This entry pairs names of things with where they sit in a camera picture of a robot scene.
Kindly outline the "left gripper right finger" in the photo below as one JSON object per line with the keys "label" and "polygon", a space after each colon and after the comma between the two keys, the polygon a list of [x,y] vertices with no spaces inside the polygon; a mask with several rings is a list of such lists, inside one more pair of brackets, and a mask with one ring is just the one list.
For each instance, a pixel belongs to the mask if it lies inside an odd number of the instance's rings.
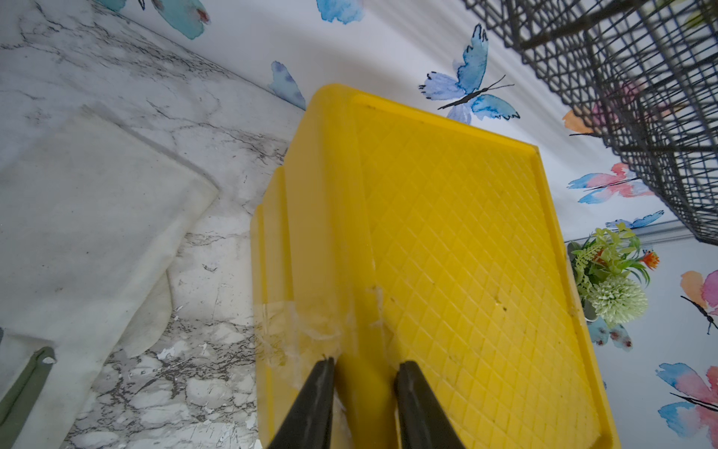
{"label": "left gripper right finger", "polygon": [[394,390],[402,448],[464,448],[415,361],[400,365]]}

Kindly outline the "yellow drawer cabinet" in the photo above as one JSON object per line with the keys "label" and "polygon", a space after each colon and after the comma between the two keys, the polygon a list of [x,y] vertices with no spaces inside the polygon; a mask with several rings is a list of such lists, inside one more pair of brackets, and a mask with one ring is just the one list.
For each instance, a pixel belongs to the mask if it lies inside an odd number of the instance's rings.
{"label": "yellow drawer cabinet", "polygon": [[319,89],[251,224],[259,439],[335,359],[332,448],[399,448],[415,361],[465,448],[617,448],[539,150]]}

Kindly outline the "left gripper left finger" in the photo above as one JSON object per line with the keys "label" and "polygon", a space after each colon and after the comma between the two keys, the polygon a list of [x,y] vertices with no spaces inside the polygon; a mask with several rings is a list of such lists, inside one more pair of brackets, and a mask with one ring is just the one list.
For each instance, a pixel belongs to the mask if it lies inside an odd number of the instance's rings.
{"label": "left gripper left finger", "polygon": [[314,365],[269,449],[329,449],[335,366],[333,357],[320,360]]}

